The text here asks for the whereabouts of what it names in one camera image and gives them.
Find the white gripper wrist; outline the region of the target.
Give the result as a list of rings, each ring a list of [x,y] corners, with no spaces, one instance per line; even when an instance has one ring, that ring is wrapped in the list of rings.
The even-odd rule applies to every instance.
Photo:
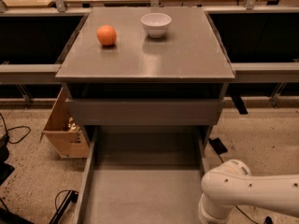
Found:
[[[226,224],[234,202],[223,195],[203,193],[198,204],[198,217],[202,224]]]

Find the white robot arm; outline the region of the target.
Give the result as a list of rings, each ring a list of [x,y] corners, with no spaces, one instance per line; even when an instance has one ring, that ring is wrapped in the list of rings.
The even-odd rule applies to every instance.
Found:
[[[206,172],[201,188],[201,224],[226,224],[237,205],[299,217],[299,175],[254,176],[243,161],[229,160]]]

